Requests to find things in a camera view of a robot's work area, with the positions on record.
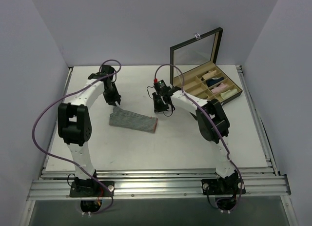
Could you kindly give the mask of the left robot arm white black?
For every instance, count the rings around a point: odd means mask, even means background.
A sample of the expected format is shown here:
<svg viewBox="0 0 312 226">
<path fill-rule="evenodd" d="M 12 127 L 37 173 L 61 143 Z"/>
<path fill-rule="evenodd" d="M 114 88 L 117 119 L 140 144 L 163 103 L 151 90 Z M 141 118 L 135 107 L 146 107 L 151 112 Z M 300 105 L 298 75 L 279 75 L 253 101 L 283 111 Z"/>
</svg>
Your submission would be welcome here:
<svg viewBox="0 0 312 226">
<path fill-rule="evenodd" d="M 87 78 L 84 90 L 68 103 L 58 106 L 58 135 L 70 149 L 73 161 L 78 164 L 74 183 L 86 196 L 94 196 L 99 189 L 88 148 L 92 135 L 89 109 L 100 95 L 104 96 L 108 105 L 120 105 L 121 96 L 113 80 L 114 73 L 116 70 L 112 66 L 102 65 L 98 72 Z"/>
</svg>

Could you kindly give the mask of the grey striped underwear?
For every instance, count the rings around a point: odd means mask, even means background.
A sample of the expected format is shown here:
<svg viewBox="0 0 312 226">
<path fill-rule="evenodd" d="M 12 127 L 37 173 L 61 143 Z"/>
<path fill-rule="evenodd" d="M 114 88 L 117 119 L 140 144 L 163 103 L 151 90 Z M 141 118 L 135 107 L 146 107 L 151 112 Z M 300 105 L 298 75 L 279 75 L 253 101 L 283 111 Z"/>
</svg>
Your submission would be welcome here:
<svg viewBox="0 0 312 226">
<path fill-rule="evenodd" d="M 113 111 L 109 116 L 109 125 L 122 127 L 142 132 L 155 133 L 158 118 L 138 114 L 132 111 L 113 107 Z"/>
</svg>

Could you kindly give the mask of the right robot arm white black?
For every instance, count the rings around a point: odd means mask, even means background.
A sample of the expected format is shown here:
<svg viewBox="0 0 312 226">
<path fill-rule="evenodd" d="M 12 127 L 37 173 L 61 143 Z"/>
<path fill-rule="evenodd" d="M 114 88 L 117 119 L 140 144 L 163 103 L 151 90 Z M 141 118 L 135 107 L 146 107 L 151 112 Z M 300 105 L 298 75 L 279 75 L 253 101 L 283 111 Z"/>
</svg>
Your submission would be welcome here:
<svg viewBox="0 0 312 226">
<path fill-rule="evenodd" d="M 217 189 L 228 193 L 234 187 L 232 178 L 241 180 L 241 173 L 230 157 L 227 138 L 230 122 L 217 99 L 197 98 L 180 87 L 169 87 L 163 80 L 154 80 L 152 94 L 155 113 L 171 112 L 181 108 L 189 112 L 197 121 L 201 136 L 210 143 L 215 159 L 218 177 Z"/>
</svg>

